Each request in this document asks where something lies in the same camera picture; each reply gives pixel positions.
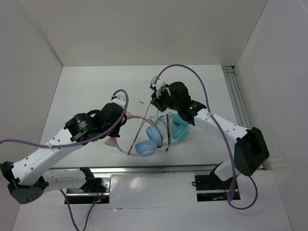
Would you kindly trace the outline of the pink blue cat-ear headphones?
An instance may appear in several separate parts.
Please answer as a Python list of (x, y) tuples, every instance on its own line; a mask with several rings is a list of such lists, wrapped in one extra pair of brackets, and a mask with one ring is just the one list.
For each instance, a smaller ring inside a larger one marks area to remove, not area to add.
[(126, 113), (127, 120), (130, 119), (143, 119), (145, 122), (149, 123), (150, 126), (146, 129), (146, 134), (148, 140), (141, 141), (134, 145), (135, 152), (126, 152), (122, 150), (117, 142), (116, 138), (109, 137), (104, 144), (110, 147), (117, 148), (120, 152), (125, 153), (130, 156), (148, 157), (156, 153), (156, 150), (163, 146), (164, 134), (161, 129), (153, 122), (152, 119), (147, 119), (140, 115), (133, 115), (131, 113)]

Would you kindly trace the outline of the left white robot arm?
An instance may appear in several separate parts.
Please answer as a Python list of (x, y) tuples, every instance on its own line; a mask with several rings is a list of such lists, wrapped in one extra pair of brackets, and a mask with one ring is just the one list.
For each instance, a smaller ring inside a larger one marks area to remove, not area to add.
[(107, 103), (101, 110), (74, 115), (45, 145), (13, 162), (4, 162), (0, 170), (8, 181), (10, 195), (20, 204), (28, 204), (44, 193), (64, 188), (77, 188), (87, 193), (101, 189), (101, 181), (89, 167), (53, 171), (51, 167), (72, 152), (108, 135), (119, 135), (126, 106)]

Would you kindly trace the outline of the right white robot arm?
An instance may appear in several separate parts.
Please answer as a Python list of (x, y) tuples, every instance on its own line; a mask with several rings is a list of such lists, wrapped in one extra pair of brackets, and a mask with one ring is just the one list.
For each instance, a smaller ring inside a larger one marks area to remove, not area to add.
[(211, 172), (210, 183), (222, 188), (233, 176), (250, 177), (269, 158), (269, 151), (260, 129), (236, 125), (211, 112), (204, 104), (191, 99), (182, 82), (170, 85), (163, 81), (151, 84), (151, 103), (160, 112), (171, 109), (190, 125), (210, 132), (226, 141), (231, 159), (217, 165)]

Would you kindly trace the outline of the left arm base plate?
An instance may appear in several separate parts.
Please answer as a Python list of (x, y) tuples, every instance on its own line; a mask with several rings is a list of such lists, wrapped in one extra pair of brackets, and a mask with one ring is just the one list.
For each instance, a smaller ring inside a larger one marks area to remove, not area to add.
[(97, 178), (90, 189), (66, 189), (66, 196), (71, 205), (108, 204), (110, 200), (111, 176), (103, 175)]

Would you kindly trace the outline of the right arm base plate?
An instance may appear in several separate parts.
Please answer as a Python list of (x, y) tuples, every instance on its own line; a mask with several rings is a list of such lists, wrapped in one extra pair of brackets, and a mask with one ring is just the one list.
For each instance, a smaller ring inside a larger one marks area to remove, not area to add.
[(220, 181), (210, 175), (195, 175), (192, 186), (196, 189), (198, 202), (226, 201), (232, 178)]

